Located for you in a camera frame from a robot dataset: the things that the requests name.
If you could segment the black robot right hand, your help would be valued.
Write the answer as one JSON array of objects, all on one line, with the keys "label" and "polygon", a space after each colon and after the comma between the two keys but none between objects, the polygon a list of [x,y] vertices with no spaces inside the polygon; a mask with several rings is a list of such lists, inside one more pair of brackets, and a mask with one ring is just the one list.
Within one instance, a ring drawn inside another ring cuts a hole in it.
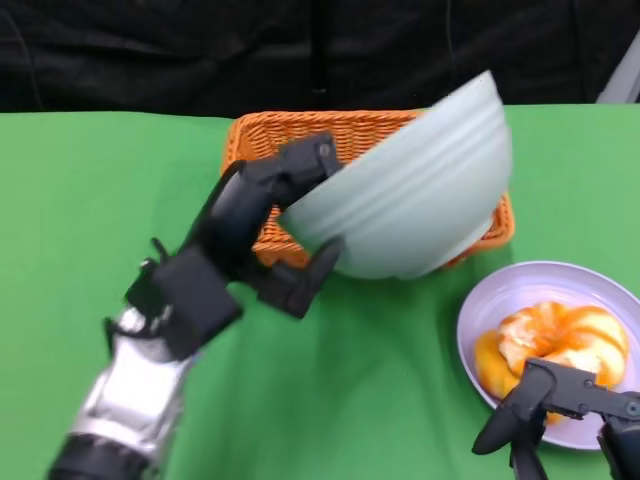
[{"label": "black robot right hand", "polygon": [[611,477],[639,478],[639,394],[615,392],[596,384],[593,373],[542,359],[525,363],[519,384],[498,404],[476,437],[472,452],[488,455],[510,447],[509,465],[517,479],[548,478],[537,448],[546,415],[603,420],[597,441]]}]

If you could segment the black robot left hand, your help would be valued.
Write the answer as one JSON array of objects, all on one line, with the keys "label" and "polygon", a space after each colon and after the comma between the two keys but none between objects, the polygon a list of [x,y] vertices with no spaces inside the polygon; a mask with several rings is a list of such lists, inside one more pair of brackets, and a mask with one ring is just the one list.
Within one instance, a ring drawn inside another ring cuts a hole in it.
[{"label": "black robot left hand", "polygon": [[339,170],[327,132],[286,143],[268,157],[236,161],[209,195],[183,246],[200,246],[228,280],[251,286],[260,301],[303,318],[334,270],[344,239],[325,241],[303,268],[283,261],[267,267],[253,246],[273,208],[284,212]]}]

